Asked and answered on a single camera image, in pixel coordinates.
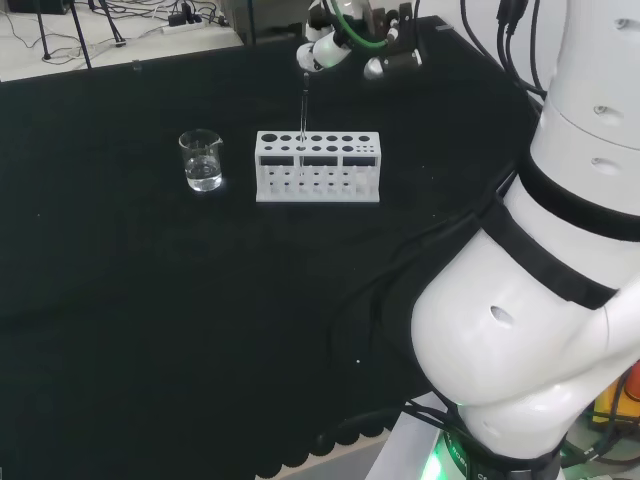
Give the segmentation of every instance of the black band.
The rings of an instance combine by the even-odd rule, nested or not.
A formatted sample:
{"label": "black band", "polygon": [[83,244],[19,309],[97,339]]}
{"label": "black band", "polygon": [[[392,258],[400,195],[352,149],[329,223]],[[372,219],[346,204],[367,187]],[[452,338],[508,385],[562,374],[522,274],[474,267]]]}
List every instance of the black band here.
{"label": "black band", "polygon": [[547,252],[515,222],[502,199],[496,198],[479,221],[518,265],[560,298],[597,310],[616,294],[613,288],[594,282]]}
{"label": "black band", "polygon": [[640,217],[589,202],[561,187],[536,165],[531,154],[518,166],[522,185],[548,212],[596,235],[625,242],[640,242]]}
{"label": "black band", "polygon": [[560,450],[564,441],[541,457],[521,460],[493,454],[446,432],[442,435],[449,455],[465,478],[556,480],[560,472]]}

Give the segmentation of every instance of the white wall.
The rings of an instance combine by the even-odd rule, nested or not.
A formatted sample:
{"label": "white wall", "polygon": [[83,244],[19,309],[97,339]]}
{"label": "white wall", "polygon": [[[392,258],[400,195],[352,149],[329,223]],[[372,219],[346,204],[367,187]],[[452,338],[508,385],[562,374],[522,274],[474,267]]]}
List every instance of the white wall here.
{"label": "white wall", "polygon": [[[484,47],[495,58],[498,58],[496,13],[499,3],[500,0],[467,0],[469,24]],[[549,86],[560,51],[566,11],[566,0],[542,0],[538,17],[536,58],[540,82],[545,88]],[[529,7],[518,24],[511,49],[518,73],[530,83],[533,83],[529,68],[529,35],[531,33],[532,12],[533,0],[529,0]],[[462,25],[459,0],[421,0],[419,16],[429,15],[440,16],[470,42]]]}

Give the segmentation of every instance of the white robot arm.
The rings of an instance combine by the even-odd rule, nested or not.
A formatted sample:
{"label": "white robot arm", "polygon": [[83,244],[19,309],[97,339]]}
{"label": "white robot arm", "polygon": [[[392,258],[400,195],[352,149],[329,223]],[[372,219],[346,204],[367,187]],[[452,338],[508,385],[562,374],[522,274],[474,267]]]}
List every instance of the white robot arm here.
{"label": "white robot arm", "polygon": [[541,278],[481,229],[414,307],[422,369],[495,454],[548,454],[640,359],[639,40],[640,2],[568,0],[557,73],[504,198],[568,284],[597,289],[563,298],[566,278]]}

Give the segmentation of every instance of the black tablecloth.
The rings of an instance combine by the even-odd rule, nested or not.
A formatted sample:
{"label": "black tablecloth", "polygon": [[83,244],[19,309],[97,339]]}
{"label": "black tablecloth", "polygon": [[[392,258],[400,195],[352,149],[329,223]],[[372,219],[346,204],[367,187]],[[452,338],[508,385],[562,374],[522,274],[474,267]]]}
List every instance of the black tablecloth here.
{"label": "black tablecloth", "polygon": [[[312,78],[310,130],[380,132],[379,205],[256,205],[256,132],[299,125],[295,41],[0,84],[7,479],[253,478],[300,463],[331,422],[424,391],[385,344],[369,351],[366,295],[331,368],[325,340],[341,299],[531,135],[521,93],[439,22],[421,24],[418,73],[366,82],[354,54]],[[195,127],[225,141],[211,195],[177,150]],[[414,290],[472,233],[425,253]],[[408,298],[385,328],[410,355]]]}

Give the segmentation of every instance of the power strip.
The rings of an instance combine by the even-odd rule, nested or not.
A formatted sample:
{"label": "power strip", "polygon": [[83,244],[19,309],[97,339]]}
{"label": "power strip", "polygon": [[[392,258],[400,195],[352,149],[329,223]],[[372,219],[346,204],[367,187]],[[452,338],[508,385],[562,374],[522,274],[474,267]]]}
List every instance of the power strip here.
{"label": "power strip", "polygon": [[208,22],[204,20],[200,23],[186,23],[184,25],[177,25],[175,27],[162,27],[162,33],[165,35],[173,35],[174,33],[190,32],[192,30],[200,30],[201,28],[207,28]]}

